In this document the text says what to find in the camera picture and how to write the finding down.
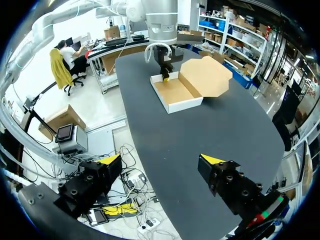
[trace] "computer monitor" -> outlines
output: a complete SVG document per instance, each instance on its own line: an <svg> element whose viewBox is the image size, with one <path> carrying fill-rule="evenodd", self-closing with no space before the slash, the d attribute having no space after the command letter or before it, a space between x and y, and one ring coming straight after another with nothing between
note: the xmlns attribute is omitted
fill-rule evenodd
<svg viewBox="0 0 320 240"><path fill-rule="evenodd" d="M72 44L74 44L74 41L72 40L72 37L70 37L67 40L65 40L65 43L68 47L70 47Z"/></svg>
<svg viewBox="0 0 320 240"><path fill-rule="evenodd" d="M71 45L71 47L72 47L75 51L79 51L79 49L81 48L81 42L78 41L78 42L74 43L73 45Z"/></svg>

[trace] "power strip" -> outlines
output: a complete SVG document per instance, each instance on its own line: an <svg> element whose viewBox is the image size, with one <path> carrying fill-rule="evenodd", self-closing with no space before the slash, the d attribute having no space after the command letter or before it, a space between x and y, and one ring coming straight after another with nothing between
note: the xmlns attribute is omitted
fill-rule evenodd
<svg viewBox="0 0 320 240"><path fill-rule="evenodd" d="M139 188L139 184L141 185L141 187L147 182L147 178L146 175L144 175L143 173L137 173L134 175L129 175L127 183L130 187L134 187L134 185Z"/></svg>
<svg viewBox="0 0 320 240"><path fill-rule="evenodd" d="M137 230L141 233L144 234L148 231L151 231L154 229L156 226L160 224L160 221L156 218L151 218L150 220L147 220L143 225L139 226Z"/></svg>

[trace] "yellow tag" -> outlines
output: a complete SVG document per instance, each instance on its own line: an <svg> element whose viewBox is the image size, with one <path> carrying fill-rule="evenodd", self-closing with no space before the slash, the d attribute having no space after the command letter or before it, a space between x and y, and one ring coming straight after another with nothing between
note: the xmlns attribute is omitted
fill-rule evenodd
<svg viewBox="0 0 320 240"><path fill-rule="evenodd" d="M135 214L137 213L137 209L133 208L133 206L134 205L132 203L126 203L120 206L105 206L102 209L105 214L108 214L110 216L124 213Z"/></svg>
<svg viewBox="0 0 320 240"><path fill-rule="evenodd" d="M208 161L208 163L210 163L211 165L214 165L214 164L218 164L218 163L221 163L221 162L226 162L224 160L221 160L221 159L218 159L218 158L215 158L215 157L212 157L212 156L207 156L207 155L204 155L201 153L201 156Z"/></svg>
<svg viewBox="0 0 320 240"><path fill-rule="evenodd" d="M114 155L114 156L110 156L110 157L106 157L104 159L100 159L100 160L97 160L96 162L100 162L102 164L106 164L106 165L109 165L110 163L112 163L120 154L118 153L117 155Z"/></svg>

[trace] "yellow jacket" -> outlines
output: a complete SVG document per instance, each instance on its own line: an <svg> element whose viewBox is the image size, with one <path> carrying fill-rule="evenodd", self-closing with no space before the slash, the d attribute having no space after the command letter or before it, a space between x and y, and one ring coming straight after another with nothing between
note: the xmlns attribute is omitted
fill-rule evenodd
<svg viewBox="0 0 320 240"><path fill-rule="evenodd" d="M50 51L51 58L51 70L54 75L56 84L59 89L62 89L65 85L72 86L74 83L72 82L72 76L70 72L66 69L63 63L63 56L60 51L56 48Z"/></svg>

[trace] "black table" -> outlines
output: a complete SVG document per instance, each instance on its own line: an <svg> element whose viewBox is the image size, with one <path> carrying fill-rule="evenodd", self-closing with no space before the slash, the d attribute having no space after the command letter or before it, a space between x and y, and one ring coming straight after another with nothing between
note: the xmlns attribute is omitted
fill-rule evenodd
<svg viewBox="0 0 320 240"><path fill-rule="evenodd" d="M184 60L201 56L184 51ZM181 62L173 64L176 71ZM216 240L241 221L213 197L198 173L200 153L234 160L265 192L284 154L271 119L234 79L218 98L167 114L150 84L160 67L139 52L116 60L128 124L139 158L160 203L184 240Z"/></svg>

